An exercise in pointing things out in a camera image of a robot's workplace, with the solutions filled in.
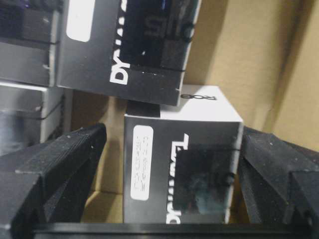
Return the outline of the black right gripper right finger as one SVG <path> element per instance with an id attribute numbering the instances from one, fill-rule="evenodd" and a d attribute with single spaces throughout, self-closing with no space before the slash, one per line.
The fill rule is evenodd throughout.
<path id="1" fill-rule="evenodd" d="M 318 152 L 245 127 L 238 173 L 251 223 L 318 224 Z"/>

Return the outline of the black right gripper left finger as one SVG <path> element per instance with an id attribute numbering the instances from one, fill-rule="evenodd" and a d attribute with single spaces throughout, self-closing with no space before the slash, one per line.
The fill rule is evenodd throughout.
<path id="1" fill-rule="evenodd" d="M 30 239 L 36 224 L 80 222 L 106 141 L 98 123 L 1 156 L 1 238 Z"/>

